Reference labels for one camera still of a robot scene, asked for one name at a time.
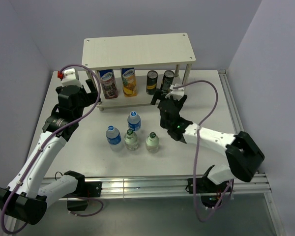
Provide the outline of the black Schweppes can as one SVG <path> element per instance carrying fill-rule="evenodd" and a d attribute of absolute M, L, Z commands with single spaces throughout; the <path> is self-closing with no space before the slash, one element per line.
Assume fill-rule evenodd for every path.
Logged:
<path fill-rule="evenodd" d="M 170 86 L 173 83 L 175 73 L 171 70 L 166 70 L 163 74 L 163 79 L 161 83 L 161 91 L 162 92 L 169 92 Z"/>
<path fill-rule="evenodd" d="M 155 70 L 150 70 L 147 73 L 146 92 L 148 95 L 154 95 L 157 89 L 158 73 Z"/>

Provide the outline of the green-cap glass bottle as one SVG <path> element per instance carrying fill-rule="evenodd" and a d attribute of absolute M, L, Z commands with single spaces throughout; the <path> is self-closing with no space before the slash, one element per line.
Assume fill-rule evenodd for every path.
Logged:
<path fill-rule="evenodd" d="M 131 130 L 128 129 L 124 135 L 124 142 L 125 146 L 128 150 L 134 151 L 138 149 L 139 143 L 138 143 L 138 137 L 137 134 Z"/>
<path fill-rule="evenodd" d="M 155 132 L 146 137 L 146 149 L 151 153 L 157 153 L 159 149 L 159 138 Z"/>

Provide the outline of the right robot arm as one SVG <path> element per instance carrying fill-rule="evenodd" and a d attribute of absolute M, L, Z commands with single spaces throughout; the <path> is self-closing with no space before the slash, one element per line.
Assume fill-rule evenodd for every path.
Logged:
<path fill-rule="evenodd" d="M 157 89 L 151 104 L 158 105 L 160 126 L 172 139 L 185 144 L 199 144 L 227 158 L 227 165 L 213 165 L 205 172 L 204 189 L 215 191 L 221 183 L 234 178 L 250 182 L 265 159 L 251 136 L 244 131 L 238 134 L 218 132 L 184 119 L 179 112 L 186 99 L 183 90 L 175 89 L 166 94 Z"/>

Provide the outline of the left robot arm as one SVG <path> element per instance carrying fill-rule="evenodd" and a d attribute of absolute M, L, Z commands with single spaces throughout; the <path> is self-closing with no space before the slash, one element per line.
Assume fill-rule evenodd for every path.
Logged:
<path fill-rule="evenodd" d="M 86 193 L 84 175 L 74 171 L 67 171 L 60 179 L 44 188 L 40 187 L 53 160 L 85 116 L 84 108 L 95 105 L 99 100 L 92 80 L 87 79 L 86 84 L 89 93 L 83 86 L 57 87 L 58 103 L 46 119 L 34 151 L 8 186 L 0 187 L 0 209 L 3 215 L 35 225 L 58 199 L 69 194 L 81 196 Z"/>

